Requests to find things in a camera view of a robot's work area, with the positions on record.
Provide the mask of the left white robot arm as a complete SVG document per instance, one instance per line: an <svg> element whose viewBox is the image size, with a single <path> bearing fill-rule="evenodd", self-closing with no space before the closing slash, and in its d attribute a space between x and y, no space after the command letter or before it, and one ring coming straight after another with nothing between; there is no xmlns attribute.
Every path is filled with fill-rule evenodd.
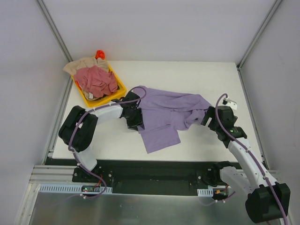
<svg viewBox="0 0 300 225"><path fill-rule="evenodd" d="M79 166L84 167L83 177L95 182L99 177L97 160L91 152L96 126L113 119L125 118L128 129L144 129L142 109L139 107L142 97L130 91L121 99L114 99L106 105L92 110L74 106L63 122L58 136L73 153Z"/></svg>

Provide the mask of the purple t-shirt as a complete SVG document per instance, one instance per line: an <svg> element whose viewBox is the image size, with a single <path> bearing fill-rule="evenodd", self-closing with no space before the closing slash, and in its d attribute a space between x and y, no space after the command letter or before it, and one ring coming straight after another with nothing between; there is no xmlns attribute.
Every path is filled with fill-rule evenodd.
<svg viewBox="0 0 300 225"><path fill-rule="evenodd" d="M181 142L178 131L201 122L211 104L199 94L177 93L141 86L133 90L145 96L142 110L144 128L139 129L148 154Z"/></svg>

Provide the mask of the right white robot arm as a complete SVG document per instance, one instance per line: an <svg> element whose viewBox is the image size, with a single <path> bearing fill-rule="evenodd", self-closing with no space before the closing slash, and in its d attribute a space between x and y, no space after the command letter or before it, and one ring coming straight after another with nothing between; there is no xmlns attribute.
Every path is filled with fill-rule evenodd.
<svg viewBox="0 0 300 225"><path fill-rule="evenodd" d="M210 186L229 185L245 199L245 208L254 223L280 219L287 224L291 191L279 183L251 151L249 140L229 106L210 106L201 125L216 132L218 139L238 160L244 175L228 161L214 163L202 178Z"/></svg>

